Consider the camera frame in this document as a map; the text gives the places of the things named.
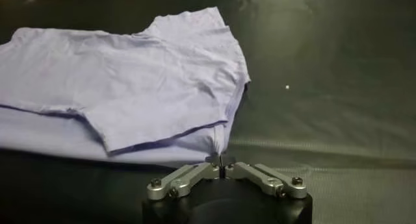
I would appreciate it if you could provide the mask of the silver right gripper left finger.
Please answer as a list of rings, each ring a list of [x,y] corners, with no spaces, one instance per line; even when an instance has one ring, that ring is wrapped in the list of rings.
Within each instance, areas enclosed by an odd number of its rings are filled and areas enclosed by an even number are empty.
[[[220,178],[222,158],[208,156],[204,163],[184,165],[163,178],[155,178],[147,185],[147,196],[151,201],[165,197],[178,198],[190,194],[192,188],[203,179]]]

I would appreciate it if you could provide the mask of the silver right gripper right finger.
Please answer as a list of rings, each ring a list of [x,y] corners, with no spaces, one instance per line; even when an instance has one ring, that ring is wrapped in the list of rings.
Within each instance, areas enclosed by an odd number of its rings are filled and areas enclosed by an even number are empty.
[[[307,188],[300,177],[289,177],[264,165],[249,165],[236,162],[226,166],[226,177],[230,179],[247,179],[257,185],[261,191],[274,197],[305,199]]]

